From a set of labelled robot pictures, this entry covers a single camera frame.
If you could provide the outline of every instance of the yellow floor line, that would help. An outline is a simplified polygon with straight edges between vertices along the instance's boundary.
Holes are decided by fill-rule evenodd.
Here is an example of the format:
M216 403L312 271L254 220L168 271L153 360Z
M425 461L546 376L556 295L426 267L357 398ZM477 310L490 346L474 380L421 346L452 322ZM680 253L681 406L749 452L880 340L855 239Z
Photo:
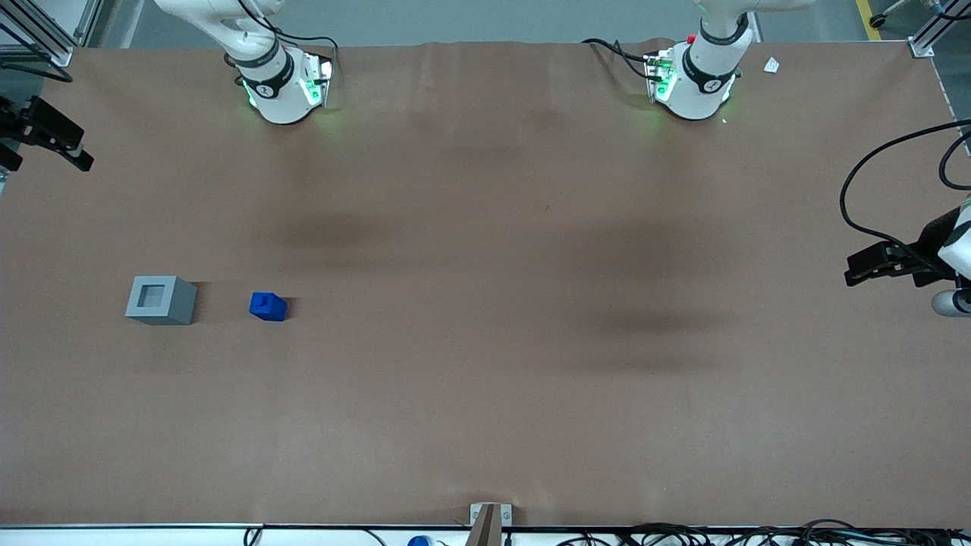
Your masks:
M866 30L867 39L870 41L880 40L880 31L870 26L873 10L870 9L869 0L856 0L856 9L859 10L859 18L863 19L863 29Z

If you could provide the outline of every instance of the brown paper surface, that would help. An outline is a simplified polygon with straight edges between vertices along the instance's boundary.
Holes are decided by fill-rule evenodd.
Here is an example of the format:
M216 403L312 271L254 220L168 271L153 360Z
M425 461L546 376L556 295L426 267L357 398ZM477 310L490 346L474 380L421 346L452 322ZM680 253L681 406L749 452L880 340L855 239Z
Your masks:
M45 91L95 163L25 150L0 198L3 523L966 525L971 323L843 282L844 177L950 119L904 44L753 46L700 122L603 50L429 44L341 51L335 108L274 126L220 56ZM955 135L854 217L916 239ZM195 324L123 316L151 274Z

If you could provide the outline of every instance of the white paper scrap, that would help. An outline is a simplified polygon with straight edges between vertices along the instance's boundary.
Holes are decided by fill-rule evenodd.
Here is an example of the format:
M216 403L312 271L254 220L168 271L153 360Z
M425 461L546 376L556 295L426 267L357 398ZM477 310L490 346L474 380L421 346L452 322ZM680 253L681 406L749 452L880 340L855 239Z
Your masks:
M776 72L779 72L779 61L776 60L776 57L769 57L769 62L765 63L765 68L763 68L762 70L770 74L775 74Z

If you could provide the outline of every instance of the blue cube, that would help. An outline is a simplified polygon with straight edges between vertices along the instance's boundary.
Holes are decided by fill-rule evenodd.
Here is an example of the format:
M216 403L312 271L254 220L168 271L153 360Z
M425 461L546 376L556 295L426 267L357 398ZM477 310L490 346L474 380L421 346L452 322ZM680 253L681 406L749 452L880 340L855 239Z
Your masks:
M151 325L192 323L196 287L175 275L139 275L124 316Z
M272 292L253 292L250 312L264 321L281 323L286 318L286 300Z

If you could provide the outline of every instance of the black cable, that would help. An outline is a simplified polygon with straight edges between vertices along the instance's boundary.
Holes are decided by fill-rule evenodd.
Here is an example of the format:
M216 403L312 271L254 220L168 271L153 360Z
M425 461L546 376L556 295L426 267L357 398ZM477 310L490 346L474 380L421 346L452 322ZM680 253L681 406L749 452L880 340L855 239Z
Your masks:
M71 82L74 81L74 78L72 78L71 75L68 74L66 70L54 64L54 61L53 59L50 58L50 55L43 52L36 44L27 43L27 41L21 38L19 34L12 31L10 28L8 28L6 24L0 23L0 29L3 29L4 32L6 32L11 38L17 40L22 46L24 46L25 48L28 48L31 52L37 55L37 57L40 60L43 60L44 62L46 62L50 66L50 68L54 69L54 72L56 72L56 74L45 70L38 70L36 68L31 68L29 66L23 66L22 64L12 64L2 59L0 59L0 69L14 70L17 72L25 72L27 74L33 74L35 76L40 76L41 78L56 80L58 82L63 82L65 84L70 84Z
M968 20L968 19L971 19L971 14L967 14L964 16L949 16L948 14L942 13L942 14L937 14L937 18L940 18L943 20Z
M385 544L385 542L383 540L381 540L381 538L379 536L377 536L372 530L370 530L370 529L362 529L362 530L364 532L370 534L371 536L373 536L374 539L378 541L378 544L381 544L381 546L387 546L387 544Z
M941 182L944 183L944 186L947 186L948 188L959 189L961 191L971 191L971 186L962 186L951 182L951 180L948 179L947 174L948 161L951 160L951 156L954 155L954 151L961 148L964 143L969 140L971 140L971 131L968 131L967 134L964 134L955 140L948 150L944 152L944 155L941 157L941 162L937 164L937 176L941 179Z
M263 28L269 30L270 32L273 32L275 35L277 35L278 38L289 38L290 40L299 40L303 42L315 42L317 40L324 40L334 45L335 53L337 49L339 49L339 47L337 46L337 42L335 42L334 39L329 36L295 36L293 34L287 34L283 32L279 26L275 26L273 23L271 23L269 19L267 19L266 17L263 17L263 18L257 17L256 14L253 13L252 10L250 10L250 7L246 5L244 0L236 0L236 2L240 5L241 8L243 8L243 11L246 12L246 15L250 16L250 18L256 22L256 24L262 26Z
M637 56L633 53L628 53L627 51L624 51L623 48L620 46L620 40L615 40L614 43L611 45L599 38L587 38L586 40L583 40L582 43L591 44L595 46L603 46L604 48L607 48L607 50L609 50L614 55L619 55L619 57L623 59L623 62L627 64L627 66L634 72L634 74L637 74L638 76L640 76L641 78L644 78L645 80L650 80L652 82L662 81L662 78L660 78L659 76L652 76L650 74L645 74L640 70L638 70L637 67L635 67L634 64L630 61L636 60L636 61L644 62L644 57ZM644 55L650 55L654 53L657 53L657 51L649 51L647 53L644 53Z
M889 241L890 243L892 243L892 244L900 247L900 249L903 252L907 253L907 255L909 255L913 259L919 261L924 266L926 266L928 269L930 269L931 271L933 271L934 273L938 274L939 276L941 276L941 277L943 277L945 279L951 278L953 275L950 274L950 273L947 273L945 271L942 271L940 268L937 267L936 264L931 263L930 261L928 261L927 259L925 259L923 256L920 256L919 254L917 254L914 251L914 249L910 248L909 245L905 244L900 239L897 239L896 237L893 237L891 235L888 235L886 233L883 233L882 231L878 231L876 229L871 229L869 227L864 227L864 226L862 226L862 225L854 222L850 218L850 213L847 212L847 190L850 189L850 184L853 182L853 180L854 180L854 178L856 176L856 173L858 173L859 170L863 168L863 165L865 165L866 162L869 161L870 159L872 159L875 155L877 155L880 152L886 150L887 148L896 146L896 145L898 145L900 143L907 142L909 140L913 140L913 139L916 139L916 138L920 138L920 137L922 137L924 135L929 135L931 133L936 133L936 132L944 131L944 130L947 130L947 129L953 129L953 128L956 128L956 127L962 127L964 125L971 125L971 119L960 119L958 121L951 121L949 123L942 123L940 125L934 125L933 127L927 127L926 129L921 129L920 131L914 131L912 133L907 133L906 135L903 135L901 137L897 137L897 138L895 138L895 139L893 139L893 140L891 140L889 142L883 143L882 145L880 145L876 149L874 149L872 152L870 152L869 154L865 155L863 157L863 159L861 159L856 164L856 166L853 168L853 170L850 171L850 174L847 176L846 181L844 181L843 188L840 189L840 214L843 215L843 222L845 222L849 227L852 227L856 231L859 231L860 233L866 233L867 235L873 235L874 237L878 237L878 238L883 239L885 241ZM819 523L827 523L827 522L830 522L831 523L832 521L830 521L830 520L816 520L815 522L810 522L810 524L818 525Z
M262 534L263 528L257 527L246 529L246 532L243 533L243 546L255 546L256 541L259 540L259 537Z
M630 60L639 60L642 62L644 61L643 56L637 56L633 53L628 53L627 51L624 51L624 50L617 50L614 48L614 44L610 44L607 41L601 40L599 38L587 38L586 40L583 40L581 44L595 44L597 46L603 46L604 48L607 48L608 50L612 51L615 55L623 55L629 58Z
M614 45L617 47L618 50L620 50L620 53L621 53L620 58L623 59L623 62L627 63L627 66L630 67L630 70L632 70L634 74L637 74L638 76L640 76L641 78L644 78L645 80L650 80L651 82L664 81L664 79L661 78L660 76L652 76L650 74L642 73L640 70L638 70L634 66L634 63L630 62L630 59L627 58L627 53L620 47L620 41L614 42Z
M577 538L571 538L569 540L564 540L564 541L560 542L559 544L557 544L556 546L570 546L571 544L573 544L575 542L580 542L580 541L586 542L587 544L589 544L589 543L595 543L595 544L599 544L600 546L615 546L614 544L611 544L610 542L607 542L606 540L604 540L602 538L597 538L596 536L591 536L589 533L584 533L583 536L579 536Z

